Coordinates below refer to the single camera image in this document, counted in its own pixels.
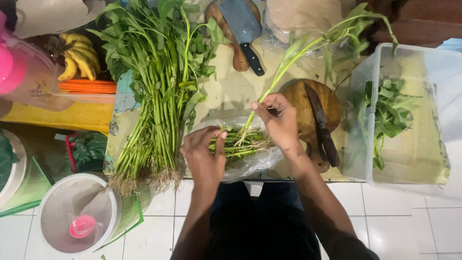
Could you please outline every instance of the knife blade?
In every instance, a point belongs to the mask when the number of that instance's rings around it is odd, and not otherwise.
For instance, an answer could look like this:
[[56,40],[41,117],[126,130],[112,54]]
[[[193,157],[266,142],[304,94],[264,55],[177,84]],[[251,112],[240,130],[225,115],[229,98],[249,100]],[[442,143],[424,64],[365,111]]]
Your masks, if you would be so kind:
[[340,165],[339,154],[337,153],[337,148],[335,148],[334,141],[332,141],[330,132],[326,127],[327,118],[322,108],[321,100],[319,99],[316,91],[310,85],[306,82],[304,82],[304,85],[306,94],[308,95],[308,99],[311,103],[311,108],[313,109],[313,114],[317,121],[316,127],[319,130],[319,137],[322,141],[327,160],[332,167],[337,167]]
[[250,67],[257,76],[263,76],[265,72],[260,60],[250,48],[250,43],[261,36],[261,24],[258,23],[245,0],[225,0],[218,3],[218,8],[241,46]]

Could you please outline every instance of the pink plastic container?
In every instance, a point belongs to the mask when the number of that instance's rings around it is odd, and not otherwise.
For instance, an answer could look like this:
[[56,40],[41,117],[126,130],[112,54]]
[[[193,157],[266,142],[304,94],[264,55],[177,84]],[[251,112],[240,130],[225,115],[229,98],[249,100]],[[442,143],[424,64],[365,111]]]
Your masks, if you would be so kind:
[[0,96],[50,111],[63,111],[73,101],[51,94],[54,64],[39,50],[4,30],[0,12]]

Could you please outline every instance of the wooden cutting board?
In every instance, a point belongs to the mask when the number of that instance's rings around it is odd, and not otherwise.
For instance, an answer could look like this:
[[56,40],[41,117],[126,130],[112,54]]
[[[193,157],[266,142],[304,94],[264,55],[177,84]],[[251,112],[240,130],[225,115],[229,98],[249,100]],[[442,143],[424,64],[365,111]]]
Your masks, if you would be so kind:
[[[328,121],[326,127],[331,133],[340,123],[340,102],[330,88],[314,80],[301,79],[289,85],[282,93],[297,108],[298,137],[306,142],[306,154],[311,158],[319,173],[325,173],[329,170],[330,164],[327,157],[320,153],[319,145],[322,148],[322,144],[318,141],[315,117],[305,91],[304,81],[318,94]],[[341,147],[340,144],[335,145],[337,150]]]
[[[221,1],[223,0],[214,0],[212,3],[210,3],[210,5],[205,10],[204,20],[207,23],[209,18],[213,17],[213,19],[217,22],[220,29],[223,31],[224,36],[228,40],[232,41],[232,43],[227,43],[225,45],[229,46],[234,51],[234,57],[232,60],[234,69],[240,72],[246,71],[249,69],[249,63],[247,62],[247,59],[245,58],[241,47],[237,43],[236,37],[234,37],[234,34],[232,33],[228,23],[226,22],[225,18],[223,17],[223,14],[218,8],[218,4]],[[261,23],[260,11],[258,10],[255,3],[252,2],[252,0],[245,0],[245,2],[250,7],[250,10],[252,11],[252,13],[255,15],[255,18],[257,19],[258,23]]]

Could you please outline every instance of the knife handle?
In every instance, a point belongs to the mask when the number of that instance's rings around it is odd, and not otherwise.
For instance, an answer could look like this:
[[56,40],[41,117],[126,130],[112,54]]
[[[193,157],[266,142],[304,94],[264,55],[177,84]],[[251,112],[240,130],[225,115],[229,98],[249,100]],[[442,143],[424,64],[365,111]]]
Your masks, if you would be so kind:
[[250,43],[241,43],[240,44],[242,52],[244,53],[244,56],[247,58],[247,61],[249,62],[250,67],[252,70],[257,74],[257,76],[263,76],[265,72],[263,71],[263,68],[261,67],[260,61],[258,60],[257,55],[255,52],[250,48]]
[[339,166],[339,154],[337,153],[337,148],[335,148],[335,144],[334,141],[332,141],[329,130],[327,128],[319,129],[319,134],[321,136],[322,145],[324,146],[324,152],[327,155],[330,165],[332,167]]

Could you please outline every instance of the person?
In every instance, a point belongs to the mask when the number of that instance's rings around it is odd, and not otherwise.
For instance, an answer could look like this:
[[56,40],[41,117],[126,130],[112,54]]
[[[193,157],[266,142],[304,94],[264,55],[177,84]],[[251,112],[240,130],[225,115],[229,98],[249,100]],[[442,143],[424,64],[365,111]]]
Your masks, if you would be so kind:
[[[220,183],[225,131],[206,127],[185,136],[180,153],[194,188],[171,259],[320,260],[319,239],[331,260],[377,260],[356,237],[347,213],[299,142],[296,108],[275,93],[252,103],[252,110],[284,154],[294,183],[267,182],[252,199],[243,182]],[[211,154],[214,137],[216,153]]]

